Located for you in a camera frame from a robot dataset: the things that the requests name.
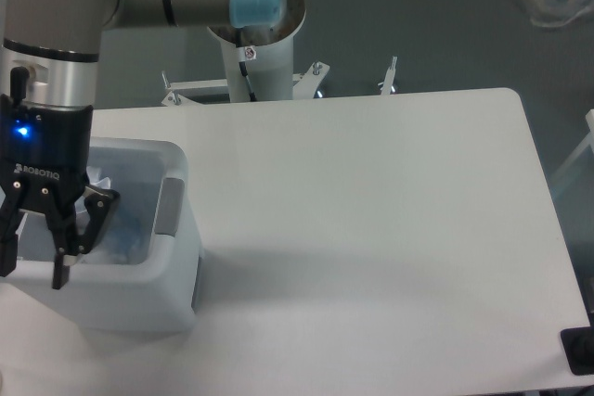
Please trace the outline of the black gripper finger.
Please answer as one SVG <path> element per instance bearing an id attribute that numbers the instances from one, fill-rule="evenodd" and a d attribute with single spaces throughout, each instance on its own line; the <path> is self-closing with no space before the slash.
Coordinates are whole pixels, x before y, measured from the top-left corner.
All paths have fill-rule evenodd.
<path id="1" fill-rule="evenodd" d="M 21 180 L 9 184 L 1 205 L 1 276 L 9 276 L 17 266 L 19 229 L 23 212 L 20 210 L 26 186 Z"/>
<path id="2" fill-rule="evenodd" d="M 121 201 L 119 192 L 93 185 L 86 185 L 82 190 L 84 208 L 88 222 L 84 230 L 77 226 L 75 202 L 61 202 L 61 196 L 55 187 L 45 187 L 45 222 L 55 247 L 53 289 L 62 289 L 70 279 L 71 260 L 88 254 L 106 234 L 112 217 Z"/>

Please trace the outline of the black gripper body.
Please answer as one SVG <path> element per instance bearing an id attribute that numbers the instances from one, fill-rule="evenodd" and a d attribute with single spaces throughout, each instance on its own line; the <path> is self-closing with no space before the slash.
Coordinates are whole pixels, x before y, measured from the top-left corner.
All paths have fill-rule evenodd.
<path id="1" fill-rule="evenodd" d="M 1 95 L 1 214 L 17 211 L 74 213 L 88 177 L 93 108 L 51 109 L 28 98 L 30 72 L 9 74 Z"/>

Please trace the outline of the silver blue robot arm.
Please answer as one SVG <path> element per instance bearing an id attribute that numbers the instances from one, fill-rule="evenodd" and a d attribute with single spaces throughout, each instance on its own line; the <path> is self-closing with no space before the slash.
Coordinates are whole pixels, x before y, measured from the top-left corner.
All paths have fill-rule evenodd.
<path id="1" fill-rule="evenodd" d="M 271 25 L 281 0 L 6 0 L 1 42 L 1 273 L 17 266 L 24 215 L 45 218 L 52 286 L 104 236 L 119 194 L 90 183 L 104 30 L 118 26 Z"/>

